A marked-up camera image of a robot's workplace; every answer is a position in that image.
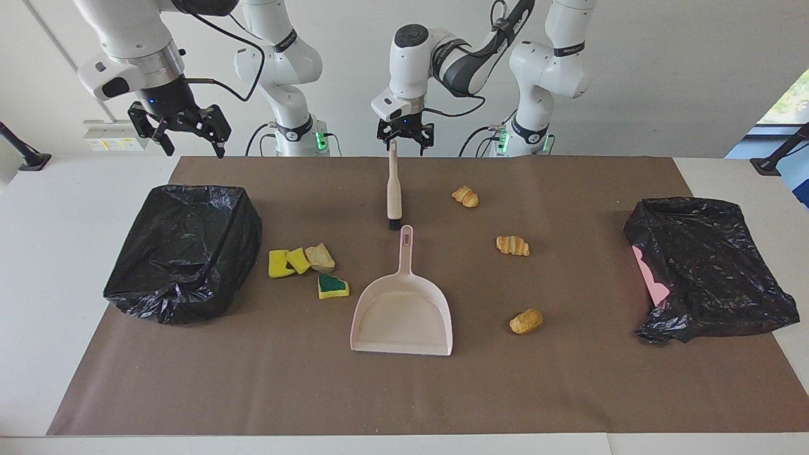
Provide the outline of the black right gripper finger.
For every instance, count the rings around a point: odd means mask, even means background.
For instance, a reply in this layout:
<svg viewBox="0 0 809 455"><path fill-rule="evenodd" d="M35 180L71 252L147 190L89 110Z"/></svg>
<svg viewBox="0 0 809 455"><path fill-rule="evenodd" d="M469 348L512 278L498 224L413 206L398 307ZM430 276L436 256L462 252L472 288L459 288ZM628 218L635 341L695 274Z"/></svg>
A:
<svg viewBox="0 0 809 455"><path fill-rule="evenodd" d="M156 144L159 144L166 156L171 157L174 155L173 142L167 137L169 126L169 118L167 118L167 116L159 116L158 126L153 126L153 124L150 123L149 112L147 112L141 104L131 104L128 109L128 114L139 137L150 139L156 142Z"/></svg>
<svg viewBox="0 0 809 455"><path fill-rule="evenodd" d="M210 142L217 158L222 159L226 153L225 144L232 132L224 112L217 104L213 104L197 109L197 114L199 119L193 128L194 135Z"/></svg>

